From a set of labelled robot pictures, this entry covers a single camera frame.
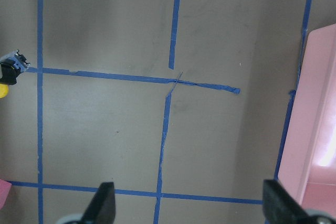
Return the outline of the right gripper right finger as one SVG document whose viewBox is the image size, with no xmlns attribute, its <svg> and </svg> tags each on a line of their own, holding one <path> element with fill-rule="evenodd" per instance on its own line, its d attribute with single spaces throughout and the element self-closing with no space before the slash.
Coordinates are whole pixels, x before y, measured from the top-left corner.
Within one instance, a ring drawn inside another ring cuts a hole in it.
<svg viewBox="0 0 336 224">
<path fill-rule="evenodd" d="M 270 224 L 315 223 L 315 217 L 309 216 L 276 180 L 264 180 L 262 203 Z"/>
</svg>

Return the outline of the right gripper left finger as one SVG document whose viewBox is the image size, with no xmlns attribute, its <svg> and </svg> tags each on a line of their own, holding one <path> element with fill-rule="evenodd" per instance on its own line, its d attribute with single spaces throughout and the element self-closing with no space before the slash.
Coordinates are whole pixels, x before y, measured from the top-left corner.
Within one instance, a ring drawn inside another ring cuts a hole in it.
<svg viewBox="0 0 336 224">
<path fill-rule="evenodd" d="M 79 223 L 114 223 L 115 203 L 114 183 L 101 183 Z"/>
</svg>

